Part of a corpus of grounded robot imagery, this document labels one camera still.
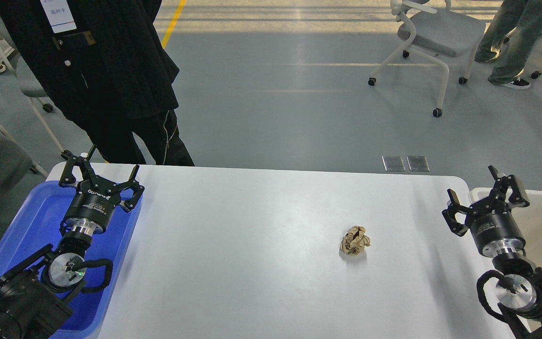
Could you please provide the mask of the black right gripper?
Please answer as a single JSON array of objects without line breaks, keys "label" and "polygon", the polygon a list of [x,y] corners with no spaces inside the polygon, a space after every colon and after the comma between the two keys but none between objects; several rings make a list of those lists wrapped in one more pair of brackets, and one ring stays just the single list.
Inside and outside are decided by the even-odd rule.
[{"label": "black right gripper", "polygon": [[[468,230],[480,255],[495,258],[504,253],[524,251],[526,241],[514,220],[514,208],[526,208],[530,201],[523,184],[516,176],[505,175],[488,166],[494,185],[488,200],[474,202],[470,207],[460,204],[458,195],[448,189],[449,202],[442,211],[450,231],[463,237]],[[467,215],[466,224],[456,219],[457,214]]]}]

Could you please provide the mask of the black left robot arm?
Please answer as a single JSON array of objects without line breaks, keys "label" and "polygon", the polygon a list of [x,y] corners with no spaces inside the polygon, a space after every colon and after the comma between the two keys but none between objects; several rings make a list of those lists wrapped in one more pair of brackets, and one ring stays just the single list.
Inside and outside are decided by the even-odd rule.
[{"label": "black left robot arm", "polygon": [[0,339],[48,339],[99,324],[144,186],[96,174],[69,151],[58,183],[32,191],[0,244]]}]

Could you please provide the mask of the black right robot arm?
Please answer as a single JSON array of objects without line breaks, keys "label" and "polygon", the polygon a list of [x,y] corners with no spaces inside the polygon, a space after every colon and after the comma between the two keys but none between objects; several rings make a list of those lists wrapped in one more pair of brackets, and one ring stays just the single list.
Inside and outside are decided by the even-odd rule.
[{"label": "black right robot arm", "polygon": [[525,238],[512,210],[530,201],[523,184],[488,166],[494,185],[488,196],[470,206],[460,203],[456,191],[442,216],[453,234],[470,233],[481,256],[494,266],[476,281],[480,305],[491,317],[509,326],[517,339],[542,339],[542,267],[526,255]]}]

